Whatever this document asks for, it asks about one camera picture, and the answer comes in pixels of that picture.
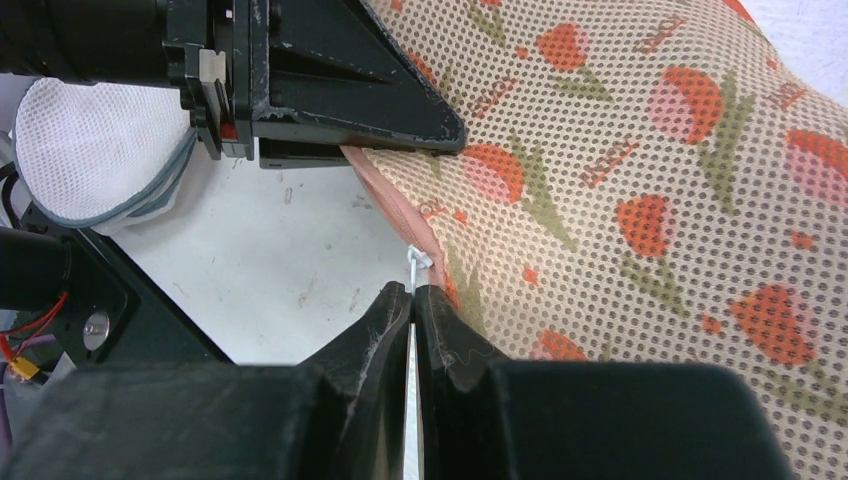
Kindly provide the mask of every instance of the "black metal bracket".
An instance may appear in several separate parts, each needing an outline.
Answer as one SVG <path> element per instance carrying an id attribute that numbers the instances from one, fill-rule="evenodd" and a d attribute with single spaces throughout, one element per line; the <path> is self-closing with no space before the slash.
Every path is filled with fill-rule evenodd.
<path id="1" fill-rule="evenodd" d="M 71 250 L 69 300 L 50 333 L 76 365 L 230 361 L 111 239 L 58 226 L 33 205 L 21 221 L 26 230 L 58 238 Z M 108 318 L 108 331 L 92 349 L 85 337 L 94 313 Z"/>
<path id="2" fill-rule="evenodd" d="M 252 160 L 254 136 L 263 168 L 344 164 L 338 145 L 464 146 L 462 120 L 362 0 L 169 0 L 165 12 L 170 83 L 213 159 Z"/>

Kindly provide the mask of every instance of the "white mesh laundry bag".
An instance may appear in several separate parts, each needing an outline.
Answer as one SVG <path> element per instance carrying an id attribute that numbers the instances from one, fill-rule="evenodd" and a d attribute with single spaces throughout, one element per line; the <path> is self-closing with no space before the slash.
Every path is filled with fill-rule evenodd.
<path id="1" fill-rule="evenodd" d="M 179 92 L 33 83 L 14 125 L 21 180 L 54 222 L 110 234 L 167 211 L 194 148 Z"/>

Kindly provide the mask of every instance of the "yellow connector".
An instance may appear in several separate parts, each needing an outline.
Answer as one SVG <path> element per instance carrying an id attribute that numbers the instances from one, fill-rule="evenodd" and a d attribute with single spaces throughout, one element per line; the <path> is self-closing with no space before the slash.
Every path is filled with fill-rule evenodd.
<path id="1" fill-rule="evenodd" d="M 39 368 L 35 366 L 34 363 L 30 362 L 24 357 L 16 357 L 12 360 L 10 364 L 12 370 L 15 371 L 18 375 L 24 377 L 27 380 L 32 380 L 32 377 L 38 375 L 40 372 Z"/>

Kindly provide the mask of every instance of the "zipper pull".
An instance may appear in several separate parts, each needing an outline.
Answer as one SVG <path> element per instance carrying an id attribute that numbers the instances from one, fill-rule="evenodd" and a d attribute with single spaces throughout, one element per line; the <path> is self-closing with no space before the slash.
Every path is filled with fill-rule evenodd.
<path id="1" fill-rule="evenodd" d="M 413 298 L 415 297 L 415 284 L 418 270 L 425 270 L 433 266 L 433 259 L 425 252 L 418 250 L 415 245 L 410 245 L 406 251 L 406 259 L 409 261 L 409 288 Z"/>

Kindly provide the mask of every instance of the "robotic arm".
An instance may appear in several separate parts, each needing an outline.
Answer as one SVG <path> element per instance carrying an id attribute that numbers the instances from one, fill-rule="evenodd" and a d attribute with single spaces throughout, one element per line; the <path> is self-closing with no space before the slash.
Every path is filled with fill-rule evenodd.
<path id="1" fill-rule="evenodd" d="M 180 89 L 213 159 L 455 152 L 462 120 L 363 0 L 0 0 L 0 72 Z"/>

